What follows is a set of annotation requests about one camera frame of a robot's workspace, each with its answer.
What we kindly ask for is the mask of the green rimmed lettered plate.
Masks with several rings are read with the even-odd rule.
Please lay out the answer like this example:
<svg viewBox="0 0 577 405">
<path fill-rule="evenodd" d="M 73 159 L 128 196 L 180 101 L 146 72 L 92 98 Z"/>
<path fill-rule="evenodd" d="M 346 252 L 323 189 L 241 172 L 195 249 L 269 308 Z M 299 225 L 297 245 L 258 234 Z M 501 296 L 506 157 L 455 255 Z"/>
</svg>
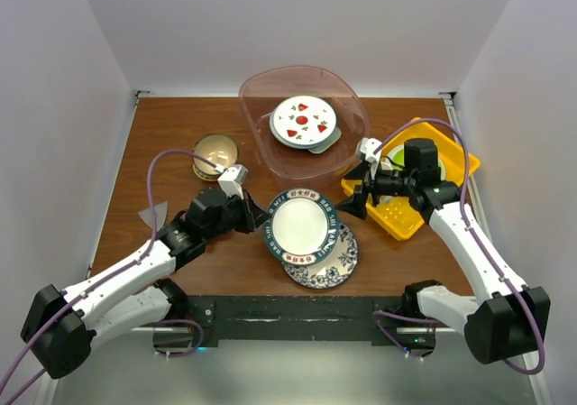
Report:
<svg viewBox="0 0 577 405">
<path fill-rule="evenodd" d="M 330 200 L 307 188 L 288 189 L 269 204 L 263 227 L 267 248 L 279 261 L 308 266 L 325 260 L 336 246 L 341 221 Z"/>
</svg>

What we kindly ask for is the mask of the blue patterned bottom plate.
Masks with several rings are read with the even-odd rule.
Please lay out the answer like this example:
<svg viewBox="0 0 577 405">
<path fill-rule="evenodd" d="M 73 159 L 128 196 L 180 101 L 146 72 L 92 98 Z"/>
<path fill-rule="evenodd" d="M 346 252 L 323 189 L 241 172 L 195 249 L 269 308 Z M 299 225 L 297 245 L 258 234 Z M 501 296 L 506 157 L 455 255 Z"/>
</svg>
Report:
<svg viewBox="0 0 577 405">
<path fill-rule="evenodd" d="M 340 224 L 335 248 L 323 261 L 307 266 L 283 263 L 287 275 L 297 284 L 314 290 L 328 290 L 348 280 L 357 263 L 359 249 L 353 231 Z"/>
</svg>

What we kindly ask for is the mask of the watermelon pattern plate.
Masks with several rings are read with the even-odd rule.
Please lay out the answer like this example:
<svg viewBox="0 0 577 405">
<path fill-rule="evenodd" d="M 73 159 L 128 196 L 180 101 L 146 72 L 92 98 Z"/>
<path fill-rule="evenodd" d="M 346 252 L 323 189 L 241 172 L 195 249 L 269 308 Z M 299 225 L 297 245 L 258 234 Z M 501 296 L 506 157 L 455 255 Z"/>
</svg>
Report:
<svg viewBox="0 0 577 405">
<path fill-rule="evenodd" d="M 298 122 L 299 115 L 281 112 L 278 107 L 270 114 L 269 126 L 274 138 L 285 146 L 296 149 L 308 149 L 318 144 L 308 132 L 308 119 Z"/>
<path fill-rule="evenodd" d="M 269 125 L 281 143 L 297 149 L 310 149 L 326 141 L 336 130 L 337 115 L 322 98 L 294 96 L 274 108 Z"/>
</svg>

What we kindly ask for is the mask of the pale green divided dish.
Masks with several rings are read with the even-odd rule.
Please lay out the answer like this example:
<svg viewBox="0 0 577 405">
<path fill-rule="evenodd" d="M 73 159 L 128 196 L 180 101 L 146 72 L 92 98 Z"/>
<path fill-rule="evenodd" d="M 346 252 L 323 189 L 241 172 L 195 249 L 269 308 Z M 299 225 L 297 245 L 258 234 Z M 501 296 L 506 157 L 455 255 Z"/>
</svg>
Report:
<svg viewBox="0 0 577 405">
<path fill-rule="evenodd" d="M 308 148 L 307 150 L 313 154 L 321 154 L 326 152 L 330 147 L 332 147 L 341 138 L 342 131 L 338 126 L 331 132 L 331 134 L 321 143 Z"/>
</svg>

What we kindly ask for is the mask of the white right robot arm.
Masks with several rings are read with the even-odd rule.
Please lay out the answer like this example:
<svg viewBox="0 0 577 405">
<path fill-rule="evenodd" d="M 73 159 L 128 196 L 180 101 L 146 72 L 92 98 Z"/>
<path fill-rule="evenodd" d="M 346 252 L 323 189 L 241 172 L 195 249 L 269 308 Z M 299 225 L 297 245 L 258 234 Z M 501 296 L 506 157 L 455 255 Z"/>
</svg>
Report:
<svg viewBox="0 0 577 405">
<path fill-rule="evenodd" d="M 514 356 L 537 352 L 531 372 L 539 373 L 545 365 L 551 306 L 545 290 L 529 287 L 508 267 L 474 219 L 462 187 L 442 179 L 432 140 L 407 140 L 401 170 L 383 169 L 377 145 L 376 139 L 360 140 L 356 154 L 361 162 L 345 176 L 358 184 L 336 208 L 365 218 L 368 202 L 382 196 L 407 198 L 448 247 L 474 293 L 459 296 L 436 281 L 409 285 L 401 305 L 404 320 L 414 327 L 439 321 L 452 328 L 481 364 L 508 363 Z"/>
</svg>

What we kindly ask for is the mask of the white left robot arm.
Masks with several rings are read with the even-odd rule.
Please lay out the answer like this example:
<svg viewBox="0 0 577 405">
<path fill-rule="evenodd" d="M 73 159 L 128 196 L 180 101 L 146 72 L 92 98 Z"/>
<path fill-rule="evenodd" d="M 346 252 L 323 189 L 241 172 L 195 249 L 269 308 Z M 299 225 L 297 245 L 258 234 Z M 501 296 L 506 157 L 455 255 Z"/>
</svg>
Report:
<svg viewBox="0 0 577 405">
<path fill-rule="evenodd" d="M 270 215 L 249 192 L 203 189 L 140 249 L 96 276 L 32 300 L 21 338 L 53 379 L 74 372 L 99 345 L 141 324 L 176 326 L 186 317 L 183 291 L 168 275 L 231 231 L 250 234 Z"/>
</svg>

